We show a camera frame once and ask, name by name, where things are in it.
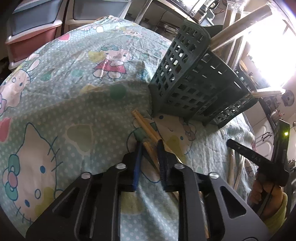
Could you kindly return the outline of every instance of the metal screw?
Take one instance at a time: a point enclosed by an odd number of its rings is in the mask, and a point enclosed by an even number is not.
[[[121,169],[125,169],[126,168],[126,165],[124,163],[118,163],[115,167],[117,169],[121,170]]]
[[[217,173],[215,173],[215,172],[211,172],[211,173],[209,174],[209,176],[210,176],[210,178],[212,178],[212,179],[217,179],[217,178],[219,177],[219,174],[217,174]]]
[[[81,174],[82,179],[89,179],[91,177],[91,174],[89,172],[84,172]]]
[[[184,165],[182,164],[182,163],[176,163],[175,165],[174,165],[174,168],[176,168],[176,169],[183,169],[183,168],[185,168],[184,167]]]

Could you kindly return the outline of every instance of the hand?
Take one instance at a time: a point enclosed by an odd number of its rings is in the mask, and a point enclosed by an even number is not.
[[[262,184],[256,179],[254,181],[251,193],[249,195],[249,200],[252,203],[258,204],[261,201],[261,192],[262,188],[267,193],[270,193],[272,189],[273,183],[271,182],[265,182],[262,186]],[[267,219],[273,216],[281,207],[281,203],[283,201],[283,190],[280,186],[275,185],[273,191],[272,191],[272,197],[269,203],[266,205],[263,213],[262,213],[262,219]]]

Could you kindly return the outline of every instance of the polka dot fabric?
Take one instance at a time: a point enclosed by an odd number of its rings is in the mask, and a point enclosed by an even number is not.
[[[44,45],[3,82],[0,205],[22,235],[82,172],[106,171],[147,138],[131,115],[135,108],[194,171],[226,178],[226,140],[251,146],[242,115],[221,130],[149,115],[148,83],[169,45],[107,16]],[[145,156],[137,191],[121,195],[121,240],[178,239],[178,201],[162,191],[155,168]],[[244,199],[252,168],[247,164],[239,186]]]

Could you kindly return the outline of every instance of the chopstick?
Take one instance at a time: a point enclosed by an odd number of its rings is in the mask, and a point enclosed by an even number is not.
[[[162,140],[161,136],[152,128],[152,126],[149,123],[147,123],[147,121],[144,119],[144,117],[137,110],[133,110],[131,113],[135,117],[135,119],[137,120],[139,125],[146,132],[146,134],[152,139],[154,144],[157,145],[158,140]],[[164,144],[166,151],[174,154],[174,152],[169,148],[169,146],[164,141],[163,141],[163,144]],[[152,147],[151,143],[148,141],[145,141],[143,143],[143,145],[159,172],[159,163],[158,163],[157,153],[156,153],[155,149]],[[176,156],[176,158],[178,159],[178,161],[180,163],[182,163],[181,160],[177,156]],[[179,200],[179,192],[172,192],[172,193],[170,193],[170,195],[172,197],[175,197],[177,200]],[[206,226],[205,226],[205,236],[206,236],[206,238],[210,237],[208,228]]]
[[[147,123],[147,121],[144,119],[144,117],[137,110],[133,110],[131,113],[135,117],[135,119],[138,121],[139,125],[146,132],[146,134],[154,142],[154,144],[157,145],[157,142],[159,140],[162,140],[161,136],[152,128],[152,126],[149,123]],[[163,145],[164,145],[166,151],[175,154],[164,141],[163,141]],[[177,160],[183,164],[183,162],[178,157],[177,157]]]
[[[235,154],[234,150],[230,149],[230,162],[229,162],[229,173],[227,178],[227,183],[229,186],[234,185],[234,166],[235,166]]]
[[[148,141],[143,142],[143,146],[145,147],[146,151],[148,152],[148,155],[152,159],[154,165],[156,166],[156,171],[159,174],[160,173],[160,171],[159,171],[159,163],[158,163],[156,151],[154,150],[151,143],[148,142]]]
[[[241,176],[241,173],[242,173],[242,169],[244,167],[244,161],[245,161],[245,157],[244,156],[241,156],[240,158],[240,163],[239,163],[239,168],[237,170],[237,177],[235,178],[235,182],[234,182],[234,186],[233,186],[233,190],[237,190],[238,186],[239,186],[239,180],[240,180],[240,176]]]
[[[268,97],[268,96],[283,95],[285,94],[285,92],[286,90],[283,88],[266,87],[263,89],[257,89],[255,91],[251,91],[251,94],[254,96],[254,98],[262,98],[262,97]]]

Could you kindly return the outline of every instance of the plastic storage drawer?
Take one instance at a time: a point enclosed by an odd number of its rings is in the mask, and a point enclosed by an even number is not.
[[[24,0],[9,18],[11,35],[55,21],[63,0]]]
[[[57,28],[52,28],[29,39],[8,45],[12,55],[12,60],[17,62],[27,58],[31,53],[39,49],[44,44],[54,40],[56,31]]]
[[[92,20],[106,15],[119,17],[130,1],[75,0],[74,20]]]

